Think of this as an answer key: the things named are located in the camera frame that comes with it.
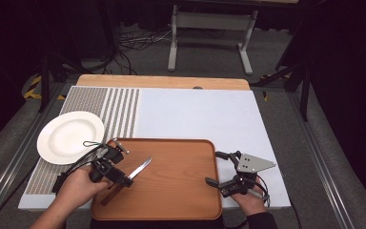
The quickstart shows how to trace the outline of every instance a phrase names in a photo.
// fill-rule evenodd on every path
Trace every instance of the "gray carpet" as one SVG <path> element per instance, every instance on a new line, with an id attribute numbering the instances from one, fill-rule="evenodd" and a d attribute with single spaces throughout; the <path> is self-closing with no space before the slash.
<path id="1" fill-rule="evenodd" d="M 215 31 L 213 35 L 219 34 L 220 31 Z M 236 44 L 241 38 L 242 33 L 233 31 L 226 31 L 220 38 L 212 38 L 201 31 L 183 32 L 178 37 L 176 70 L 173 73 L 167 71 L 170 50 L 168 40 L 157 42 L 143 51 L 129 51 L 125 54 L 129 57 L 132 68 L 140 75 L 245 78 L 249 82 L 255 82 L 261 75 L 275 72 L 275 64 L 291 36 L 285 31 L 254 31 L 248 48 L 254 69 L 252 76 L 243 72 L 236 49 Z M 123 65 L 128 65 L 125 58 L 117 59 Z M 112 62 L 107 68 L 107 73 L 122 72 Z M 63 94 L 67 93 L 69 86 L 74 82 L 75 79 L 69 80 Z M 296 111 L 291 107 L 286 93 L 277 89 L 282 83 L 277 80 L 269 88 L 253 90 L 289 196 L 299 213 L 303 228 L 341 228 L 312 160 L 311 149 L 296 119 Z M 267 92 L 267 102 L 261 91 Z M 62 104 L 63 100 L 56 100 L 45 120 L 46 123 L 59 114 Z M 0 174 L 10 163 L 32 121 L 40 115 L 37 113 L 38 106 L 39 100 L 27 99 L 27 103 L 0 134 Z M 355 228 L 366 228 L 366 192 L 343 155 L 313 91 L 310 94 L 308 118 L 316 142 Z M 10 191 L 28 173 L 37 158 L 38 153 L 34 146 L 14 179 Z M 0 212 L 0 228 L 27 228 L 40 215 L 17 209 L 25 188 L 26 183 L 23 183 Z M 298 227 L 293 208 L 271 209 L 270 212 L 274 214 L 279 228 Z M 224 211 L 223 216 L 227 226 L 235 226 L 244 219 L 237 209 Z M 89 228 L 89 221 L 90 212 L 75 212 L 68 220 L 68 228 Z"/>

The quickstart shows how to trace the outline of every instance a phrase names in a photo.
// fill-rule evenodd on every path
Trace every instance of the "white plate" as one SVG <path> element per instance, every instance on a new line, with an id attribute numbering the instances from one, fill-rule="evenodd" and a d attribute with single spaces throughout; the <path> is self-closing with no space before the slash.
<path id="1" fill-rule="evenodd" d="M 103 122 L 95 114 L 62 114 L 43 128 L 37 139 L 37 150 L 47 162 L 71 164 L 92 149 L 85 147 L 84 141 L 102 142 L 104 133 Z"/>

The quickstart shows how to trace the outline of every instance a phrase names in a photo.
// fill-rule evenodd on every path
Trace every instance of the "human hand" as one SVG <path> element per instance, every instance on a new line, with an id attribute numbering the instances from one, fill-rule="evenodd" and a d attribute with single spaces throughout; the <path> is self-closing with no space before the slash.
<path id="1" fill-rule="evenodd" d="M 263 191 L 256 185 L 254 186 L 254 191 L 259 193 L 260 195 L 263 195 Z M 246 216 L 266 212 L 266 207 L 264 206 L 263 199 L 255 196 L 252 193 L 248 193 L 245 195 L 234 194 L 231 196 L 231 198 L 233 198 L 239 204 L 239 207 L 242 209 L 243 213 Z"/>
<path id="2" fill-rule="evenodd" d="M 112 182 L 103 179 L 98 183 L 93 183 L 89 178 L 92 166 L 85 166 L 71 173 L 58 192 L 54 202 L 73 211 L 87 203 L 93 196 L 112 186 Z"/>

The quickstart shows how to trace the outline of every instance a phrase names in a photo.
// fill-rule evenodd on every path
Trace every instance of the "brown tray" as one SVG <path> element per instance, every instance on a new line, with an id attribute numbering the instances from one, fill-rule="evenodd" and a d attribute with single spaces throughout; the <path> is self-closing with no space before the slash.
<path id="1" fill-rule="evenodd" d="M 130 151 L 116 165 L 129 175 L 149 156 L 151 163 L 109 204 L 100 202 L 115 187 L 93 199 L 98 220 L 216 219 L 221 198 L 205 177 L 218 180 L 214 146 L 209 140 L 118 138 Z"/>

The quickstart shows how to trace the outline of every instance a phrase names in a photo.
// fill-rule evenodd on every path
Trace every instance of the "black sleeve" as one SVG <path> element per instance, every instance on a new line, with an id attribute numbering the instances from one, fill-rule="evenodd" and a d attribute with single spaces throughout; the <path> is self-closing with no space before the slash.
<path id="1" fill-rule="evenodd" d="M 247 216 L 250 229 L 278 229 L 275 218 L 268 212 Z"/>

